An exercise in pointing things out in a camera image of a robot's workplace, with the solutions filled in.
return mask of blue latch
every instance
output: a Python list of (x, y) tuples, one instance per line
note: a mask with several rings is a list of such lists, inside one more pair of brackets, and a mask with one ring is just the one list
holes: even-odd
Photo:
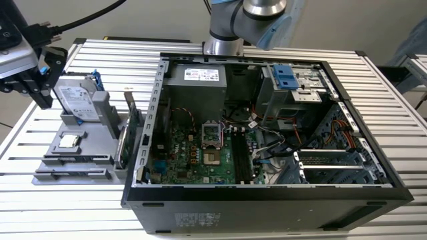
[(101, 74), (96, 71), (96, 69), (93, 70), (92, 75), (95, 77), (97, 91), (105, 91), (104, 85), (103, 85), (103, 80), (101, 80)]
[(279, 82), (279, 89), (299, 89), (299, 81), (295, 79), (292, 68), (288, 65), (272, 65), (272, 75)]

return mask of power supply label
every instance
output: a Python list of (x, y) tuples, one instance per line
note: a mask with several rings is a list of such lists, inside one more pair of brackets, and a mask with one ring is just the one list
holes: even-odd
[(221, 213), (175, 213), (177, 227), (216, 227), (220, 222)]
[(220, 71), (217, 69), (187, 68), (184, 73), (184, 80), (219, 82), (219, 74)]

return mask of label on case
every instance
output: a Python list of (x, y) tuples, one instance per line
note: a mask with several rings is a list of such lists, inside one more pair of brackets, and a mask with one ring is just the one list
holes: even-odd
[(220, 71), (217, 69), (187, 68), (184, 73), (184, 80), (219, 82), (219, 74)]

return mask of processor chip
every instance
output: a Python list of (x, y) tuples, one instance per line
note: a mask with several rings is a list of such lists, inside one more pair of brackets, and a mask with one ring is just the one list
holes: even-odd
[(179, 179), (185, 179), (185, 178), (188, 177), (185, 171), (179, 171), (179, 172), (176, 173), (176, 175), (177, 175), (177, 178), (179, 178)]
[(80, 139), (80, 136), (67, 134), (61, 137), (60, 142), (59, 142), (59, 147), (60, 148), (73, 148), (77, 145), (77, 141)]

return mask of connector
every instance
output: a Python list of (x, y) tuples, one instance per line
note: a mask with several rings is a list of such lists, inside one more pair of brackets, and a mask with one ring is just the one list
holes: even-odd
[(44, 22), (25, 27), (21, 31), (21, 35), (35, 49), (41, 48), (61, 39), (57, 36), (59, 34), (56, 34), (53, 29), (48, 26), (49, 23)]

